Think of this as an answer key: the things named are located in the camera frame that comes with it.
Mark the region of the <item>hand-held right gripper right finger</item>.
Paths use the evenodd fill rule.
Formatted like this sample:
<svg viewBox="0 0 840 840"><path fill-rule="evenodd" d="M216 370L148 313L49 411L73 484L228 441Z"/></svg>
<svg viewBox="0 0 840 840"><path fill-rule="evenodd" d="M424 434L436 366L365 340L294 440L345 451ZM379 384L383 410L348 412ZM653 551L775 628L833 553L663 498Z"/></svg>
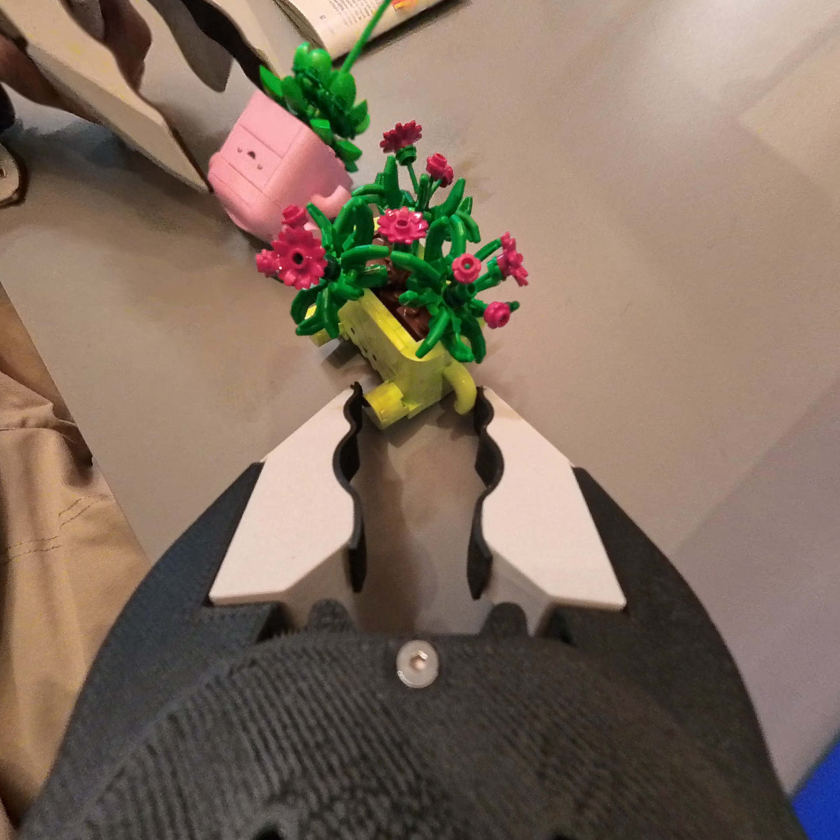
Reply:
<svg viewBox="0 0 840 840"><path fill-rule="evenodd" d="M474 601L511 603L537 634L562 606L619 613L627 598L570 460L490 388L474 406L467 583Z"/></svg>

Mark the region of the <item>pink brick planter figure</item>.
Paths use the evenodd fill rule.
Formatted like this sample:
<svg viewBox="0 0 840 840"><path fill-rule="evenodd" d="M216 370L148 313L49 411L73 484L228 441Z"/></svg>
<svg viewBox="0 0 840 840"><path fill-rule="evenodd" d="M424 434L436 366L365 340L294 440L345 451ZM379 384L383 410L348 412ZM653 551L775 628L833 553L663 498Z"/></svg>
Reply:
<svg viewBox="0 0 840 840"><path fill-rule="evenodd" d="M296 49L289 75L258 64L257 90L207 173L238 228L268 242L288 206L312 203L334 219L350 200L350 174L362 154L354 140L371 122L352 68L391 4L379 4L339 69L309 43Z"/></svg>

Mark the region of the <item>instruction booklet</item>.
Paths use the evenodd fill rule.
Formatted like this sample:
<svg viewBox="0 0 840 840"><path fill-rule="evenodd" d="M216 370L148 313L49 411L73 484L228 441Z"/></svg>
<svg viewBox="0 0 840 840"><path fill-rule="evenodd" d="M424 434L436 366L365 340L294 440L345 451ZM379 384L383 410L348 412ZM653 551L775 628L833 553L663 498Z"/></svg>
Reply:
<svg viewBox="0 0 840 840"><path fill-rule="evenodd" d="M389 1L372 30L372 39L389 33L445 1ZM382 1L275 1L304 35L333 59L348 55Z"/></svg>

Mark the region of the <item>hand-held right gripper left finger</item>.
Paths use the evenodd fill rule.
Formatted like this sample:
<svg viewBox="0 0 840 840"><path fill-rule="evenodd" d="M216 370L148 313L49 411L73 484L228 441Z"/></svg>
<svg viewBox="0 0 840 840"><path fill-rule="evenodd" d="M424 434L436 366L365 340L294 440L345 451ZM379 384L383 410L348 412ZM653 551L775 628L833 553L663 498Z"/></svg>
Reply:
<svg viewBox="0 0 840 840"><path fill-rule="evenodd" d="M353 383L260 462L211 603L278 603L289 623L305 623L329 599L358 619L366 546L352 480L363 408L361 385Z"/></svg>

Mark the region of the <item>person's left hand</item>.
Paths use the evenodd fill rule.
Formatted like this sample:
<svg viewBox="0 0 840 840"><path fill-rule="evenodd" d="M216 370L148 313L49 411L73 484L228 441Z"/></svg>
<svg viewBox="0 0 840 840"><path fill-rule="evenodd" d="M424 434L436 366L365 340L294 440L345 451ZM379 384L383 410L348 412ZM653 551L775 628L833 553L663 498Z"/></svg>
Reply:
<svg viewBox="0 0 840 840"><path fill-rule="evenodd" d="M152 36L131 2L69 1L65 5L79 26L112 52L131 87L138 88ZM16 117L7 88L42 106L74 114L91 123L98 122L94 112L56 89L22 47L5 35L1 35L1 83L1 131L14 124Z"/></svg>

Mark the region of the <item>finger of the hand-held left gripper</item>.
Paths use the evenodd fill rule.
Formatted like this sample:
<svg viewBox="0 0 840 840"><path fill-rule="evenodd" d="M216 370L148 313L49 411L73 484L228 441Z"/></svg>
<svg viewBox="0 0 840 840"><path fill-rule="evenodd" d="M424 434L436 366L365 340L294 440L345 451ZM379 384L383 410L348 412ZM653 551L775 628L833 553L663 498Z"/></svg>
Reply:
<svg viewBox="0 0 840 840"><path fill-rule="evenodd" d="M259 88L259 70L287 67L293 27L275 2L132 2L152 29L152 66L179 67L214 92Z"/></svg>
<svg viewBox="0 0 840 840"><path fill-rule="evenodd" d="M132 87L110 48L84 30L67 4L2 1L1 20L2 33L63 95L163 170L200 193L212 191L175 127Z"/></svg>

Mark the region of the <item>yellow brick flower planter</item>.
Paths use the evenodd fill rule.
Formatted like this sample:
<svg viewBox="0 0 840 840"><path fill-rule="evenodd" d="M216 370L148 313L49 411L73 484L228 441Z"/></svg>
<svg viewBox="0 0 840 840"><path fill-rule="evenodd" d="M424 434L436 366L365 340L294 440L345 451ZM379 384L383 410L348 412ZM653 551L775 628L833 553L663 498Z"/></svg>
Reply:
<svg viewBox="0 0 840 840"><path fill-rule="evenodd" d="M446 157L417 175L422 126L383 133L385 166L357 188L334 219L314 203L283 210L279 232L257 269L297 291L290 316L313 342L346 340L381 384L365 400L379 428L414 417L449 393L469 413L476 384L467 370L487 355L485 329L506 326L517 301L479 294L513 279L529 283L516 239L481 244L466 181Z"/></svg>

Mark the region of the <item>blue plastic bin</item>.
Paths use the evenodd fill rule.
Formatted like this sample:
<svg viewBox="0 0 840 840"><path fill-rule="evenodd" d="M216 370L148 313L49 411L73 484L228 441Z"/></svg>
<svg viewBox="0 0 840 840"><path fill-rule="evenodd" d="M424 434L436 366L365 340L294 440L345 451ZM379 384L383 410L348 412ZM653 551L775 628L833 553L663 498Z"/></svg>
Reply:
<svg viewBox="0 0 840 840"><path fill-rule="evenodd" d="M839 740L815 764L793 798L809 839L839 839Z"/></svg>

